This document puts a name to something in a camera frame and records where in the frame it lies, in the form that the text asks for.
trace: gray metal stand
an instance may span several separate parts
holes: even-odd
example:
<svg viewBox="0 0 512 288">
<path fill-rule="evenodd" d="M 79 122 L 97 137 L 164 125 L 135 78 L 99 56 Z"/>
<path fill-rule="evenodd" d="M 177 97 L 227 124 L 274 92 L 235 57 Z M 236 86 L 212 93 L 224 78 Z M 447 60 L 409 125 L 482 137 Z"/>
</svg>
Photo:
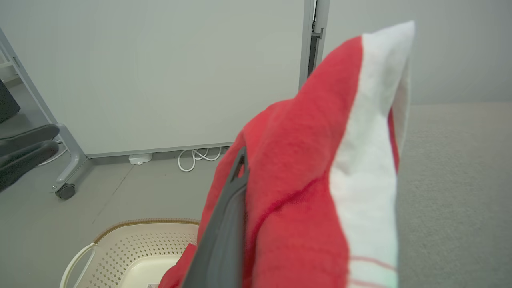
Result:
<svg viewBox="0 0 512 288">
<path fill-rule="evenodd" d="M 59 127 L 59 136 L 62 139 L 62 143 L 68 148 L 69 153 L 71 154 L 71 161 L 68 166 L 64 169 L 64 171 L 59 175 L 57 180 L 55 181 L 55 185 L 52 186 L 55 191 L 55 195 L 61 199 L 69 199 L 73 195 L 75 195 L 75 186 L 72 183 L 66 183 L 73 174 L 75 174 L 80 167 L 87 161 L 87 157 L 82 151 L 82 148 L 78 145 L 69 129 L 64 125 L 58 123 Z"/>
</svg>

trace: metal frame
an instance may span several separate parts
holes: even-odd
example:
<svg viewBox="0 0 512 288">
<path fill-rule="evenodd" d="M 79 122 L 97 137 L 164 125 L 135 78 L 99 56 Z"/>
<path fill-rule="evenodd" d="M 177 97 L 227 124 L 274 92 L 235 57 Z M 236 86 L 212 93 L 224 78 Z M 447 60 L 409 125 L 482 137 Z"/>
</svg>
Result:
<svg viewBox="0 0 512 288">
<path fill-rule="evenodd" d="M 327 35 L 327 17 L 329 16 L 329 5 L 331 0 L 317 0 L 316 3 L 316 21 L 314 34 L 320 36 L 316 45 L 316 57 L 314 67 L 318 66 L 323 60 L 324 43 Z"/>
<path fill-rule="evenodd" d="M 309 49 L 311 46 L 311 30 L 313 29 L 314 0 L 304 0 L 304 22 L 302 25 L 301 70 L 298 76 L 298 88 L 302 87 L 308 78 Z"/>
<path fill-rule="evenodd" d="M 59 177 L 55 180 L 55 185 L 52 186 L 53 190 L 58 190 L 62 185 L 66 183 L 73 174 L 75 174 L 78 169 L 85 163 L 87 160 L 87 157 L 83 153 L 82 149 L 76 142 L 75 138 L 73 138 L 73 135 L 71 135 L 71 132 L 69 132 L 69 129 L 64 126 L 63 124 L 60 124 L 57 122 L 57 119 L 53 116 L 52 112 L 50 111 L 50 108 L 46 105 L 45 101 L 41 97 L 41 94 L 37 90 L 37 88 L 34 85 L 34 82 L 30 79 L 27 71 L 25 70 L 25 67 L 23 67 L 22 62 L 19 60 L 16 52 L 14 52 L 14 49 L 12 48 L 11 44 L 7 40 L 7 37 L 5 36 L 4 32 L 0 28 L 0 48 L 6 53 L 7 60 L 14 63 L 13 67 L 15 68 L 16 72 L 22 79 L 25 86 L 27 86 L 27 89 L 29 90 L 30 94 L 32 95 L 32 98 L 34 98 L 35 102 L 41 109 L 42 113 L 48 120 L 48 122 L 57 124 L 59 127 L 59 136 L 66 146 L 68 148 L 68 151 L 71 154 L 71 161 L 68 164 L 68 166 L 64 169 L 64 171 L 59 175 Z"/>
</svg>

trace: laundry basket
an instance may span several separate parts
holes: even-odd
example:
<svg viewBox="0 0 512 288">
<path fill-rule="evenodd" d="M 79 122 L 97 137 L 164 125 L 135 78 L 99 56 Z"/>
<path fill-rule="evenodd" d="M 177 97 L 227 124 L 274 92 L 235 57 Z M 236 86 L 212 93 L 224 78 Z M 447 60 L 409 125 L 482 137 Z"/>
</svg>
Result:
<svg viewBox="0 0 512 288">
<path fill-rule="evenodd" d="M 125 221 L 108 228 L 71 260 L 60 288 L 157 287 L 163 274 L 196 244 L 199 221 L 153 218 Z M 68 286 L 76 263 L 92 250 L 77 283 Z"/>
</svg>

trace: white wall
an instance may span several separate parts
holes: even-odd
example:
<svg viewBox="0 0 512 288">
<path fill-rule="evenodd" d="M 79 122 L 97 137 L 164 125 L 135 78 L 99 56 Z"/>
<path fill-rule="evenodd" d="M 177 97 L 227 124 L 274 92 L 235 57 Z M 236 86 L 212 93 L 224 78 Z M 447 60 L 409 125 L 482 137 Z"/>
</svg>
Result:
<svg viewBox="0 0 512 288">
<path fill-rule="evenodd" d="M 0 27 L 89 155 L 233 141 L 297 92 L 303 17 L 302 1 L 0 0 Z"/>
<path fill-rule="evenodd" d="M 323 57 L 349 38 L 413 19 L 413 103 L 510 101 L 511 15 L 510 0 L 330 0 Z"/>
</svg>

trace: red towel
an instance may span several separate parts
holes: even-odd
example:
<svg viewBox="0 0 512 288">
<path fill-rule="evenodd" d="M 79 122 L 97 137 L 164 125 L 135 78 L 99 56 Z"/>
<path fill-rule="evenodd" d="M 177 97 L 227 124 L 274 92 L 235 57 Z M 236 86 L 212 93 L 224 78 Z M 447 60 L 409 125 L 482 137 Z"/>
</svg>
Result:
<svg viewBox="0 0 512 288">
<path fill-rule="evenodd" d="M 345 42 L 219 162 L 198 242 L 246 146 L 244 287 L 397 286 L 394 201 L 413 37 L 405 23 Z M 179 285 L 194 252 L 189 245 L 159 288 Z"/>
</svg>

